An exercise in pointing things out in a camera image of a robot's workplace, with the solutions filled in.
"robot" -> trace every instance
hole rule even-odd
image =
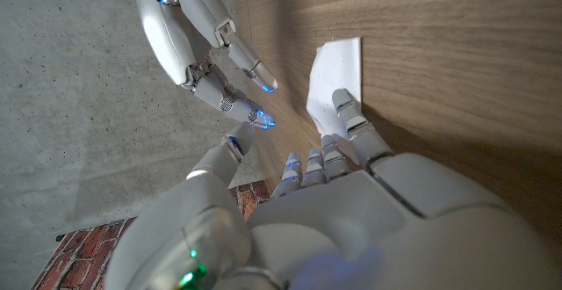
[[[106,289],[562,288],[559,267],[525,220],[454,170],[395,155],[346,90],[332,100],[361,170],[325,135],[304,176],[290,154],[271,200],[244,221],[227,186],[254,127],[271,126],[272,116],[194,57],[202,56],[190,48],[196,41],[183,32],[198,35],[181,13],[265,90],[277,83],[233,35],[232,20],[214,14],[220,0],[158,1],[138,0],[159,61],[176,84],[241,123],[133,222],[113,252]],[[220,108],[224,99],[230,111]]]
[[[254,127],[275,126],[273,116],[228,83],[208,54],[225,48],[246,76],[273,93],[277,80],[236,34],[221,0],[137,0],[140,21],[158,62],[171,80],[228,117]]]

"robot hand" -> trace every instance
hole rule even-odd
[[[275,77],[252,48],[236,34],[234,21],[221,0],[137,0],[140,19],[172,81],[240,122],[268,129],[273,116],[232,87],[208,58],[211,46],[228,56],[264,91],[274,92]]]
[[[338,116],[346,127],[361,167],[372,174],[373,163],[380,163],[382,158],[392,156],[393,152],[375,131],[373,125],[363,116],[356,101],[346,90],[334,91],[332,101]],[[321,150],[310,149],[304,178],[300,176],[302,170],[299,154],[291,153],[289,155],[281,183],[271,195],[272,198],[281,197],[311,185],[326,184],[335,178],[351,173],[334,137],[324,135],[321,146]]]
[[[245,222],[227,190],[253,142],[241,123],[133,222],[105,288],[560,289],[540,238],[499,198],[426,157],[395,156],[347,91],[332,99],[362,170],[325,136],[304,178],[290,155]]]

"wood grain surface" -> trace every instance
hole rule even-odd
[[[258,132],[270,192],[320,136],[318,46],[362,37],[363,109],[395,152],[428,156],[523,214],[562,258],[562,0],[236,0],[238,32],[280,88]]]

